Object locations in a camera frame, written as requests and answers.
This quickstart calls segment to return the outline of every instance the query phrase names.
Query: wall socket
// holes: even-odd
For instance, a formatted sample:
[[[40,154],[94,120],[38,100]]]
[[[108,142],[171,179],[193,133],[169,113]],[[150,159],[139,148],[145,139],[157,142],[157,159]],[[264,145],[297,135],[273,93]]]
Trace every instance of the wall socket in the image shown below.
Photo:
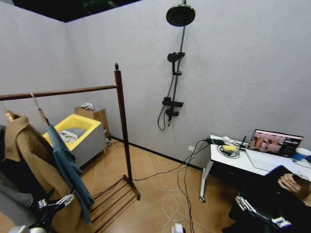
[[[188,151],[193,152],[193,151],[194,151],[194,147],[192,147],[192,146],[188,146]]]

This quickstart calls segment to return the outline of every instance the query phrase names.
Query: shower head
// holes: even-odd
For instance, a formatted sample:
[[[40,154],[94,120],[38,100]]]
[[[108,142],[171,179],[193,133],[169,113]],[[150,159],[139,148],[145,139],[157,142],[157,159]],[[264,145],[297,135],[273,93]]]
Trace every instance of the shower head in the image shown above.
[[[172,6],[167,14],[166,19],[169,24],[176,27],[183,27],[191,24],[195,17],[195,10],[186,4],[186,1],[183,4]]]

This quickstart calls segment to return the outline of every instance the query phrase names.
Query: brown coat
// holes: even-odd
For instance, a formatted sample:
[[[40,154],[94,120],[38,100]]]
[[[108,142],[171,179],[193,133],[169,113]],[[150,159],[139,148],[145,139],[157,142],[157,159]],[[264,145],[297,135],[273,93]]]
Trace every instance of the brown coat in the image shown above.
[[[5,158],[18,162],[21,161],[21,156],[46,193],[55,188],[50,200],[61,199],[69,194],[70,188],[52,165],[52,148],[25,116],[10,122],[5,133]],[[91,226],[80,215],[81,206],[75,198],[56,214],[52,228],[58,233],[92,232]]]

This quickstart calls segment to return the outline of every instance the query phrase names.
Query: laptop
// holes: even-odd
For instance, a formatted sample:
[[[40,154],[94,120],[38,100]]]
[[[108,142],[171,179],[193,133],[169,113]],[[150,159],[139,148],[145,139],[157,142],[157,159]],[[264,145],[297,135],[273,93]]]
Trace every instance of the laptop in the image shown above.
[[[291,158],[303,137],[265,130],[254,130],[246,154],[253,167],[271,171],[279,165],[291,166]]]

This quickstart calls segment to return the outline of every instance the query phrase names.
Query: baseboard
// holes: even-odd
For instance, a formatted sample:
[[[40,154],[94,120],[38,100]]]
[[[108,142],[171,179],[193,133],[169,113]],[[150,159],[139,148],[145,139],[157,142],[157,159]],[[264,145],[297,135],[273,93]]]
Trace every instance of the baseboard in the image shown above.
[[[119,139],[119,138],[117,138],[117,137],[114,137],[114,136],[110,136],[110,137],[113,138],[113,139],[116,139],[116,140],[118,140],[118,141],[123,142],[122,139]],[[178,163],[180,163],[180,164],[186,164],[186,162],[184,162],[184,161],[181,161],[181,160],[179,160],[179,159],[175,159],[175,158],[173,158],[173,157],[170,157],[170,156],[168,156],[168,155],[165,155],[165,154],[156,152],[156,151],[154,151],[154,150],[151,150],[151,149],[148,149],[148,148],[145,148],[145,147],[136,145],[136,144],[134,144],[134,143],[129,142],[128,144],[131,145],[131,146],[133,146],[133,147],[137,147],[137,148],[139,148],[139,149],[142,149],[142,150],[151,152],[151,153],[153,153],[153,154],[159,155],[159,156],[161,156],[161,157],[164,157],[164,158],[173,160],[173,161],[178,162]],[[200,167],[198,167],[198,166],[196,166],[196,165],[192,165],[192,164],[188,164],[188,165],[189,165],[190,167],[192,167],[192,168],[197,169],[197,170],[200,170],[200,171],[203,170],[202,168],[200,168]]]

